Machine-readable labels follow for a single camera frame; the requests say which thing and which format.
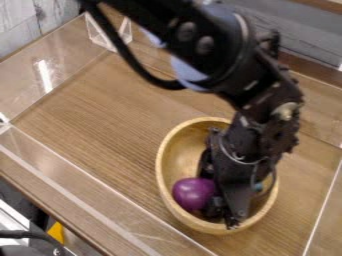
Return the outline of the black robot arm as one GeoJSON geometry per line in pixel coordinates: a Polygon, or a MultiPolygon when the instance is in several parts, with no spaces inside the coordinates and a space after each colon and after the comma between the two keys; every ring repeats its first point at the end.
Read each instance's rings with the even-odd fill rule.
{"type": "Polygon", "coordinates": [[[212,128],[198,161],[199,175],[180,181],[196,202],[179,204],[226,229],[242,226],[252,201],[271,193],[276,164],[298,144],[303,94],[279,62],[280,35],[258,35],[246,16],[222,2],[77,0],[133,71],[156,87],[212,93],[235,109],[230,126],[212,128]],[[175,79],[140,64],[100,7],[108,5],[147,32],[171,55],[175,79]]]}

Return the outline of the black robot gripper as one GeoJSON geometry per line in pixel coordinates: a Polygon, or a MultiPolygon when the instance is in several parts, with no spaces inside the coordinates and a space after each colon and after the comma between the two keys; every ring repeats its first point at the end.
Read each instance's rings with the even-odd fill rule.
{"type": "Polygon", "coordinates": [[[214,180],[223,198],[214,196],[208,200],[203,215],[218,219],[224,208],[228,230],[236,229],[250,217],[254,195],[268,194],[276,182],[270,157],[260,153],[258,139],[259,128],[240,114],[234,116],[228,127],[211,127],[206,138],[199,171],[203,177],[214,180]]]}

